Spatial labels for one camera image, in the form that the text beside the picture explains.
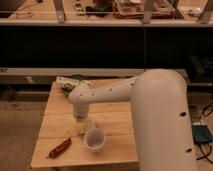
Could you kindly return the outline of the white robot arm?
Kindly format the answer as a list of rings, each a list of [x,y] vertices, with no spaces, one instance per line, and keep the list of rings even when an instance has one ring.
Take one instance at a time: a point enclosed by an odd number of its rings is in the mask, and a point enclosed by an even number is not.
[[[128,101],[140,171],[197,171],[187,102],[187,85],[177,72],[152,69],[99,88],[81,84],[70,94],[74,116],[89,105]]]

